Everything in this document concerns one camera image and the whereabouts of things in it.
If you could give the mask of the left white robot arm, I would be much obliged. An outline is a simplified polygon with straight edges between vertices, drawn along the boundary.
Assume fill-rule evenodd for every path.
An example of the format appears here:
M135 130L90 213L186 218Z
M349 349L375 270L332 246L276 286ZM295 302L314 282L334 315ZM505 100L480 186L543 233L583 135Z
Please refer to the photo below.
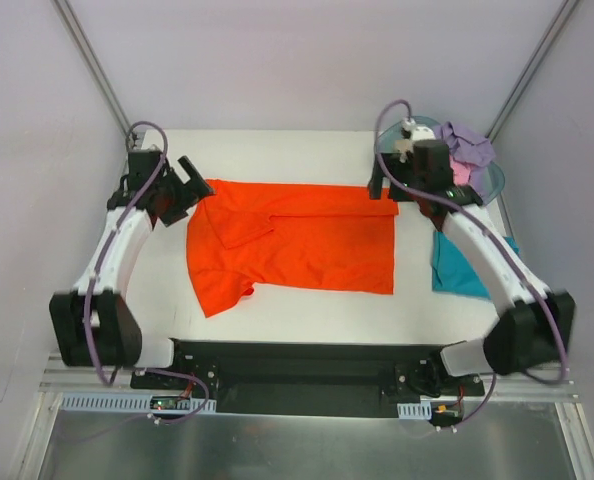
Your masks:
M93 257L74 286L54 293L49 302L66 366L154 368L165 388L186 382L189 367L174 355L173 340L143 333L126 302L134 266L156 224L177 223L214 193L188 157L180 157L178 164L186 180L157 149L129 152L128 171L107 200Z

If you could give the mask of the orange t shirt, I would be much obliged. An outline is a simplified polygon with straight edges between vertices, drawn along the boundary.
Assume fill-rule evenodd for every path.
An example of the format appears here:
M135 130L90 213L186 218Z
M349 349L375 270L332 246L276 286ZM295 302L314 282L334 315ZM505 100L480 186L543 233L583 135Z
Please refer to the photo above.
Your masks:
M189 278L212 317L258 284L390 295L396 203L364 187L208 182L213 195L192 215Z

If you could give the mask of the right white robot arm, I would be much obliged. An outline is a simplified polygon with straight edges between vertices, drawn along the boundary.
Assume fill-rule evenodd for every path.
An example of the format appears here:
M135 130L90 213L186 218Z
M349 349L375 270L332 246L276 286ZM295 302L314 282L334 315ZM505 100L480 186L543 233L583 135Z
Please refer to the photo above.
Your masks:
M415 142L409 183L397 179L380 151L374 155L383 177L416 202L469 262L497 313L483 337L439 350L438 363L427 369L429 387L446 395L461 385L465 375L528 375L531 368L549 362L560 365L551 382L564 382L575 302L566 292L552 291L521 261L471 186L454 184L447 145L440 140Z

